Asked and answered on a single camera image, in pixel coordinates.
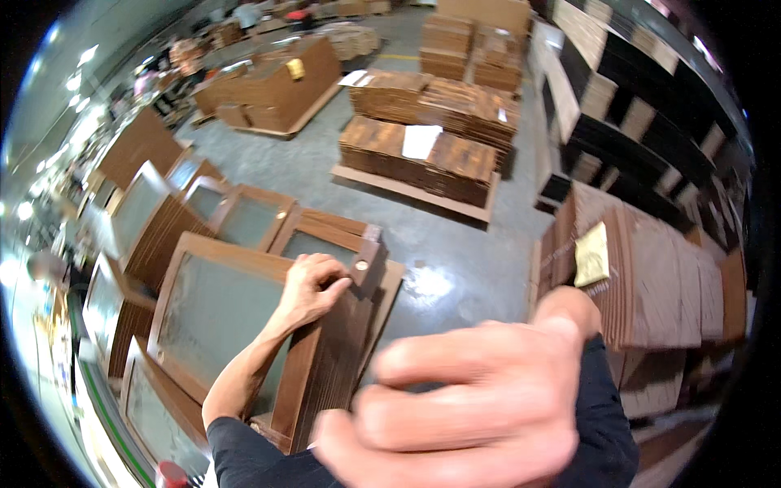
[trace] gray floor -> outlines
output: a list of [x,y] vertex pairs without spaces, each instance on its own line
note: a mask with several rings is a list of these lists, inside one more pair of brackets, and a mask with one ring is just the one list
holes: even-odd
[[[388,40],[373,66],[417,71],[414,59],[382,56],[417,55],[420,27],[430,12],[408,7],[393,16],[364,20],[362,25],[375,27]],[[514,170],[500,183],[493,219],[485,230],[392,194],[332,182],[329,171],[340,158],[337,140],[352,117],[346,90],[292,141],[238,133],[219,120],[197,130],[185,124],[177,135],[194,140],[196,153],[232,183],[278,191],[305,207],[383,227],[390,258],[405,264],[407,273],[380,338],[381,350],[399,337],[470,327],[484,319],[525,318],[530,251],[552,220],[532,207],[531,97],[532,88],[524,80]]]

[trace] frosted glass panel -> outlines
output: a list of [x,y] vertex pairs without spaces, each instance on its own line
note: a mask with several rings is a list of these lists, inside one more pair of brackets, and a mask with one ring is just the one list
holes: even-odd
[[[159,346],[191,375],[211,385],[260,333],[281,296],[282,283],[186,255],[173,285]],[[266,411],[274,405],[289,347],[290,337],[263,382],[259,408]]]
[[293,232],[293,237],[287,242],[287,246],[285,246],[284,251],[282,251],[282,256],[296,259],[298,255],[310,255],[316,252],[332,255],[338,261],[344,263],[348,268],[352,264],[352,259],[355,257],[355,253],[347,248],[343,248],[333,242],[328,242],[327,240],[320,239],[311,234],[303,233],[300,230]]
[[92,294],[84,313],[84,323],[95,335],[95,343],[103,355],[109,349],[109,344],[114,342],[122,301],[122,294],[116,284],[103,272],[95,273]]
[[187,204],[195,210],[205,222],[212,218],[212,214],[217,210],[217,206],[223,200],[221,193],[210,188],[197,187],[187,200]]
[[157,462],[177,463],[189,476],[206,473],[209,460],[179,427],[144,373],[135,366],[130,378],[127,416]]
[[195,171],[198,169],[200,163],[193,161],[192,159],[182,159],[171,176],[168,177],[168,182],[173,185],[177,190],[184,190],[187,186],[187,182],[193,177]]
[[278,205],[240,198],[223,222],[220,237],[246,248],[256,248],[278,212]]
[[133,187],[125,193],[119,210],[112,223],[119,251],[126,254],[141,232],[152,211],[160,203],[164,194],[160,194],[146,178],[138,178]]

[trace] white paper label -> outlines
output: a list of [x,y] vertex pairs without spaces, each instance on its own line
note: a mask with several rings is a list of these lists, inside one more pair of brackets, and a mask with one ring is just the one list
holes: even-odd
[[363,80],[360,80],[358,83],[354,84],[354,87],[364,87],[366,86],[374,77],[372,75],[368,75],[367,77],[363,77]]
[[426,159],[442,134],[442,126],[407,126],[401,155],[410,159]]
[[345,87],[355,86],[355,82],[360,80],[361,77],[365,74],[366,74],[365,69],[357,69],[356,71],[353,71],[352,73],[348,74],[346,77],[342,78],[342,81],[340,81],[339,84]]

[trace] person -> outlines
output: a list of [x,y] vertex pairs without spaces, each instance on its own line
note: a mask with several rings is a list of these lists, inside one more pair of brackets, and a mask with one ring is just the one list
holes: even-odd
[[[320,284],[337,279],[327,289]],[[202,409],[220,488],[628,486],[638,451],[612,383],[600,313],[559,287],[531,323],[397,340],[352,413],[321,411],[310,449],[282,455],[245,425],[285,338],[351,285],[328,255],[301,255],[266,326],[222,371]],[[417,383],[444,386],[422,394]]]
[[[73,252],[66,246],[66,253]],[[33,280],[50,280],[56,287],[76,292],[82,301],[87,298],[90,275],[79,269],[72,259],[51,251],[34,252],[27,259],[27,272]]]

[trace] red object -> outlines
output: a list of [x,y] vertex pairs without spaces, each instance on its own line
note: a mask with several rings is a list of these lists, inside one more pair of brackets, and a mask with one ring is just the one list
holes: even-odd
[[294,10],[293,12],[290,12],[286,15],[286,17],[290,20],[302,20],[306,16],[306,10]]
[[155,486],[158,488],[187,488],[187,473],[172,461],[157,464]]

